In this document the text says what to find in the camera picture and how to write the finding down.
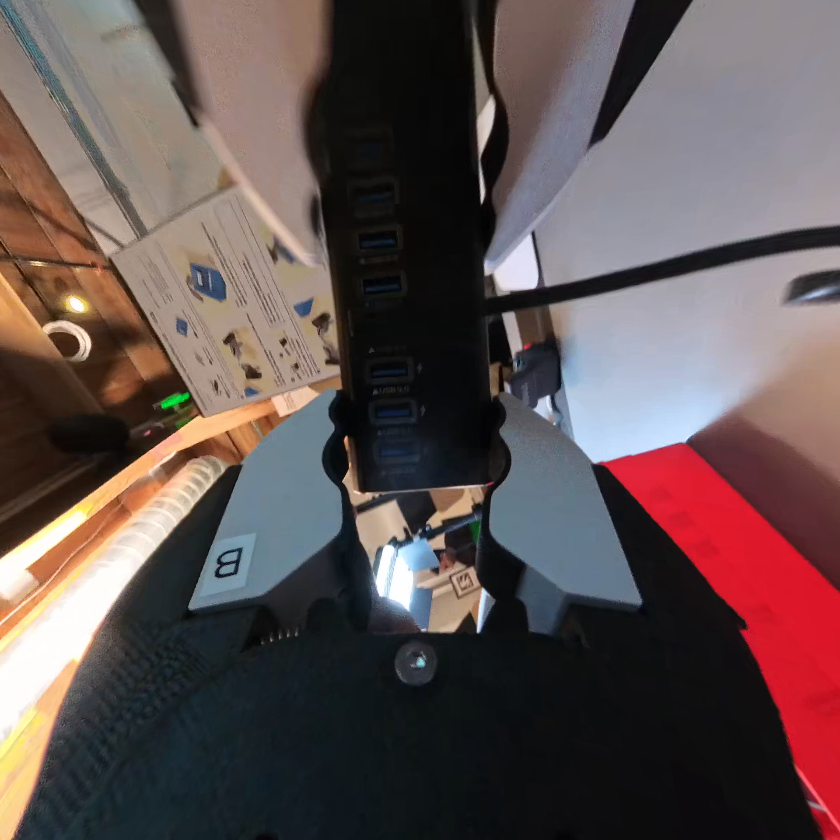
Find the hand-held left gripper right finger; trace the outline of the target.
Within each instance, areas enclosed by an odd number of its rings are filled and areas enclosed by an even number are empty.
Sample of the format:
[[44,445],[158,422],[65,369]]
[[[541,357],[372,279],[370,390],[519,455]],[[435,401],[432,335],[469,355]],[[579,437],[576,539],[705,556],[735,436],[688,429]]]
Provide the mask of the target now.
[[547,636],[574,606],[637,613],[643,599],[592,462],[515,396],[494,407],[476,555],[491,611],[522,612],[530,632]]

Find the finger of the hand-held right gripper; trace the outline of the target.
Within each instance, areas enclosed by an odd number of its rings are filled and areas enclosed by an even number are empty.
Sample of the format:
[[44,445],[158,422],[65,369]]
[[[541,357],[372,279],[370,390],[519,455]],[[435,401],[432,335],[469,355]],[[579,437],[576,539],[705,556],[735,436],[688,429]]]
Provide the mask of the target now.
[[490,192],[497,269],[551,209],[585,157],[634,1],[504,1],[493,81],[507,152]]
[[197,118],[217,158],[281,243],[323,263],[308,157],[312,95],[329,64],[330,3],[179,1]]

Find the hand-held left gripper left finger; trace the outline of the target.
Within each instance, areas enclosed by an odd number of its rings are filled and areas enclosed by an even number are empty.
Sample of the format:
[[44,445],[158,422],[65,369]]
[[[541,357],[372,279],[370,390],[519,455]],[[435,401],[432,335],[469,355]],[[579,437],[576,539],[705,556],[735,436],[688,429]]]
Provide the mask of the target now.
[[368,629],[375,587],[343,483],[344,408],[340,391],[324,391],[246,457],[191,613],[261,606],[290,631],[314,603],[331,600],[354,629]]

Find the red plastic bin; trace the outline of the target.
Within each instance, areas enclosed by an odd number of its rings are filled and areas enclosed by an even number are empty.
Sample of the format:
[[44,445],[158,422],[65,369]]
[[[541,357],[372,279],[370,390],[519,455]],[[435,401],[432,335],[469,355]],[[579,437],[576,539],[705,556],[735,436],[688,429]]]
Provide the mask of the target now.
[[838,838],[838,590],[687,444],[604,466],[745,620],[812,814]]

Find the black usb hub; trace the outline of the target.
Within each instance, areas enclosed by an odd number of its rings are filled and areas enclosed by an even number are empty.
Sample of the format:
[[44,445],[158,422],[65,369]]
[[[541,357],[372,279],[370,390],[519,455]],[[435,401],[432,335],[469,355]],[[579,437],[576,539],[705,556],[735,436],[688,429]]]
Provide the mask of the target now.
[[476,91],[465,2],[327,2],[308,152],[358,488],[489,481]]

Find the paper notice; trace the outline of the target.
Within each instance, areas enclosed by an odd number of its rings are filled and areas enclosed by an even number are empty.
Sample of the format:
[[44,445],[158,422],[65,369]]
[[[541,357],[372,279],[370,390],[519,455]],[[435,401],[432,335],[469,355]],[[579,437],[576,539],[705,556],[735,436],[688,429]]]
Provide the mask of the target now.
[[304,406],[317,399],[321,390],[312,385],[306,385],[295,390],[275,395],[271,398],[272,405],[279,417],[288,417]]

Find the black battery charger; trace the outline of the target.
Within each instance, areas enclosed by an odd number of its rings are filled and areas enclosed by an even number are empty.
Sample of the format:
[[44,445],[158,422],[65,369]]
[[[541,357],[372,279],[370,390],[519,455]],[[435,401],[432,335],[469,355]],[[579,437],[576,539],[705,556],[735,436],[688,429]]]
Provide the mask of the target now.
[[532,410],[544,397],[554,396],[561,384],[561,356],[555,339],[528,343],[513,357],[507,389]]

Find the printed instruction sheet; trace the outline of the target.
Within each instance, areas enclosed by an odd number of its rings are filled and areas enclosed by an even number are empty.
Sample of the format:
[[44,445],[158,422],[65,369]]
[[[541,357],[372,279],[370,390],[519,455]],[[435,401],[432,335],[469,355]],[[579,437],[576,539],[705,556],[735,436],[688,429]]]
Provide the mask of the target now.
[[297,261],[239,187],[112,262],[204,417],[340,374],[328,271]]

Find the silver air duct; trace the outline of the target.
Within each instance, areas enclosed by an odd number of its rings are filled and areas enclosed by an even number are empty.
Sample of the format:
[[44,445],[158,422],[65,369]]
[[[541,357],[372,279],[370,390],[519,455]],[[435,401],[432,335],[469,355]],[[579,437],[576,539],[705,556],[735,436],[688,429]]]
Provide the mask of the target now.
[[6,740],[60,673],[79,662],[111,606],[140,568],[228,466],[190,460],[104,546],[12,632],[1,652],[1,740]]

